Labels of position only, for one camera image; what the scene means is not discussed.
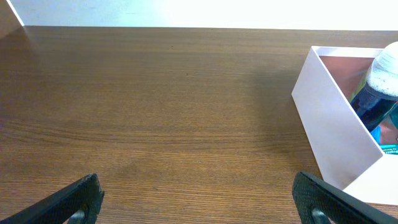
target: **white cardboard box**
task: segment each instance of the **white cardboard box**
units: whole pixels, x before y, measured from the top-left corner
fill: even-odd
[[[398,155],[381,150],[347,100],[381,50],[312,47],[292,96],[324,181],[364,202],[398,205]]]

